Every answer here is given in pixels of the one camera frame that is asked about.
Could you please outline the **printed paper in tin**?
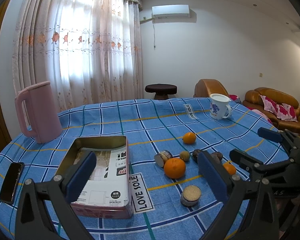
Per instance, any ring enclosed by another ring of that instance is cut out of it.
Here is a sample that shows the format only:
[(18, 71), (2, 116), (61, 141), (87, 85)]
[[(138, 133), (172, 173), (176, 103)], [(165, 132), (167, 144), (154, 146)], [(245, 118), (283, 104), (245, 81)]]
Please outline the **printed paper in tin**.
[(87, 152), (96, 155), (96, 166), (83, 188), (76, 204), (123, 207), (129, 202), (127, 148), (114, 149), (80, 148), (74, 164)]

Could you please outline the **dark passion fruit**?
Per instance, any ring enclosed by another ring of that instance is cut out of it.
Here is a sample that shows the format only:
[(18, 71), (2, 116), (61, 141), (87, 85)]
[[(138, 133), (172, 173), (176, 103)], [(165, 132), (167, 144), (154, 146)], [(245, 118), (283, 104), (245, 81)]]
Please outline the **dark passion fruit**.
[(195, 149), (192, 152), (192, 159), (195, 163), (198, 163), (198, 155), (200, 154), (200, 152), (202, 152), (202, 150), (200, 150), (200, 149)]
[(210, 155), (216, 163), (218, 163), (218, 164), (222, 163), (223, 155), (221, 154), (221, 152), (214, 152), (214, 153), (211, 153)]

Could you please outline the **brown leather sofa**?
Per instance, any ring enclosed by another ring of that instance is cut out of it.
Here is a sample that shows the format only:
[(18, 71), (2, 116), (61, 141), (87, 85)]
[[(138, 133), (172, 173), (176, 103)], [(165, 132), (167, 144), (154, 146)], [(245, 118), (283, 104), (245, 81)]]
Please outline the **brown leather sofa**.
[(262, 112), (277, 129), (300, 134), (300, 105), (293, 96), (260, 87), (246, 92), (243, 105)]

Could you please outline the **pink electric kettle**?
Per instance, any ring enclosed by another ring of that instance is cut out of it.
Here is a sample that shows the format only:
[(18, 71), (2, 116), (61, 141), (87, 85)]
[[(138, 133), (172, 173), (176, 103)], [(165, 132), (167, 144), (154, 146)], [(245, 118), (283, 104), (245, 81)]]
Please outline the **pink electric kettle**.
[(20, 129), (26, 137), (43, 144), (61, 135), (62, 126), (49, 81), (26, 87), (14, 102)]

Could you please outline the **pink metal tin box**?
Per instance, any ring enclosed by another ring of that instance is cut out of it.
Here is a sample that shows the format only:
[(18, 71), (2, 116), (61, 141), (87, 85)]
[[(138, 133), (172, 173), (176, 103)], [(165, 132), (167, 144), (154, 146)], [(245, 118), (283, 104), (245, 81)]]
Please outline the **pink metal tin box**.
[(133, 214), (129, 182), (128, 141), (124, 135), (80, 137), (74, 140), (56, 174), (77, 164), (83, 154), (93, 152), (96, 164), (77, 200), (71, 207), (77, 215), (127, 219)]

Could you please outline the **white air conditioner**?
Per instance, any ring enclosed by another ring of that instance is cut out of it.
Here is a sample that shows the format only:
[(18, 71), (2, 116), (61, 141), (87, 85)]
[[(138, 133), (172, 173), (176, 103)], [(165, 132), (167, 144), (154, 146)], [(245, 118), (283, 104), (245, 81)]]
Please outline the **white air conditioner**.
[(186, 4), (159, 5), (152, 7), (152, 17), (162, 18), (189, 18), (190, 7)]

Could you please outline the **floral sheer curtain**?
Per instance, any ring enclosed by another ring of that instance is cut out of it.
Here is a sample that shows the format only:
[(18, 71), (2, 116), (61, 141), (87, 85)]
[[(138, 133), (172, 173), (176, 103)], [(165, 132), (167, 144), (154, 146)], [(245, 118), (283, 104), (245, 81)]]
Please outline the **floral sheer curtain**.
[(141, 0), (23, 0), (15, 91), (50, 81), (59, 111), (142, 98), (141, 7)]

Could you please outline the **small orange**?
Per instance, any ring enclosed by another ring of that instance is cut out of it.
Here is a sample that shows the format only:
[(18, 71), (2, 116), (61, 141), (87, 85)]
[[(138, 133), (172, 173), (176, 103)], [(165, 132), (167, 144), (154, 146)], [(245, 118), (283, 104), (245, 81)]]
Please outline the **small orange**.
[(194, 144), (196, 142), (196, 134), (193, 132), (187, 132), (183, 135), (183, 143)]
[(226, 171), (232, 176), (236, 174), (236, 167), (232, 165), (231, 163), (224, 163), (223, 167), (226, 169)]

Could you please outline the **large orange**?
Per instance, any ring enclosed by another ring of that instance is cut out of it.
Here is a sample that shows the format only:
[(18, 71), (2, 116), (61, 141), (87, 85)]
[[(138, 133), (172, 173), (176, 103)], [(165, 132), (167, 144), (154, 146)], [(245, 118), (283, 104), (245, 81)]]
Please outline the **large orange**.
[(171, 179), (179, 179), (184, 176), (186, 164), (180, 158), (171, 158), (164, 165), (165, 175)]

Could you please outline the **dark round stool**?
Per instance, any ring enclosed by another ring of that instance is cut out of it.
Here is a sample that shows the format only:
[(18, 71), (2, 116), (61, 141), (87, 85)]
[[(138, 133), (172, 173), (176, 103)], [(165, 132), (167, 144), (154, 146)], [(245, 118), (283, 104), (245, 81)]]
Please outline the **dark round stool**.
[(145, 87), (145, 92), (154, 93), (154, 100), (167, 100), (170, 95), (177, 94), (177, 86), (170, 84), (151, 84)]

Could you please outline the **blue plaid tablecloth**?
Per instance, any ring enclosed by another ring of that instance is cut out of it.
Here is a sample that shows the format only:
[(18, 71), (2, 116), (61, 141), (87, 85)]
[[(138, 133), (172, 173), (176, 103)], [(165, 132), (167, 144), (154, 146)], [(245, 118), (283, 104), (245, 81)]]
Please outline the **blue plaid tablecloth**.
[[(130, 219), (82, 217), (81, 222), (95, 239), (199, 239), (210, 226), (222, 204), (212, 194), (194, 161), (186, 164), (185, 176), (170, 179), (154, 161), (168, 150), (174, 157), (180, 152), (201, 149), (221, 152), (224, 162), (237, 148), (265, 164), (287, 159), (279, 145), (260, 138), (260, 127), (273, 129), (266, 119), (232, 102), (228, 119), (210, 117), (209, 99), (140, 99), (81, 106), (59, 114), (62, 134), (39, 145), (22, 134), (0, 153), (0, 190), (8, 167), (22, 162), (21, 180), (50, 180), (68, 148), (78, 137), (124, 135), (129, 143), (132, 182), (136, 186)], [(183, 143), (187, 132), (196, 134), (194, 144)], [(183, 206), (180, 197), (189, 185), (200, 188), (202, 195), (193, 207)], [(17, 205), (0, 201), (0, 230), (14, 239)]]

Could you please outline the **small green-yellow fruit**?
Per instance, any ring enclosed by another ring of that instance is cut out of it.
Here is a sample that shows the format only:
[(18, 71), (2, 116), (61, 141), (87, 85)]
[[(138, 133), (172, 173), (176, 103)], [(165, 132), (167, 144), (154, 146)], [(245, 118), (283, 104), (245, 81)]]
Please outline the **small green-yellow fruit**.
[(190, 153), (188, 151), (182, 151), (179, 154), (179, 158), (184, 162), (188, 162), (190, 159)]

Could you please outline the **white printed mug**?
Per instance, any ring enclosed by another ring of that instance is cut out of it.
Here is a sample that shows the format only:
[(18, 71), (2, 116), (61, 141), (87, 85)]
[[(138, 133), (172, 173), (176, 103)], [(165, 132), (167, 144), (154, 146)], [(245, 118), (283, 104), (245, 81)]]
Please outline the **white printed mug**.
[(230, 98), (223, 94), (213, 93), (210, 95), (210, 116), (213, 119), (221, 120), (231, 116)]

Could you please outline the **black smartphone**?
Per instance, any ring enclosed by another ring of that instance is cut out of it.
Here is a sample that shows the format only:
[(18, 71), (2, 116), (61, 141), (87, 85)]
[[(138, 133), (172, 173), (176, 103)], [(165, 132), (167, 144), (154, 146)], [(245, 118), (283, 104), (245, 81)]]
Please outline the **black smartphone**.
[(19, 183), (20, 176), (24, 169), (24, 163), (11, 163), (0, 190), (0, 201), (6, 204), (13, 204), (15, 192)]

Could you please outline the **pink floral cushion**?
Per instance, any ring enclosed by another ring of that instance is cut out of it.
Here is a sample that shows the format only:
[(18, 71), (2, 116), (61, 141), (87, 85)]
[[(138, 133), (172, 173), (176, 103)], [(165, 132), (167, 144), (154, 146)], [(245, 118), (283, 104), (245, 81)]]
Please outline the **pink floral cushion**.
[(293, 106), (282, 103), (277, 104), (267, 96), (261, 95), (261, 99), (264, 104), (264, 110), (273, 113), (278, 119), (282, 121), (294, 121), (297, 122), (297, 117)]

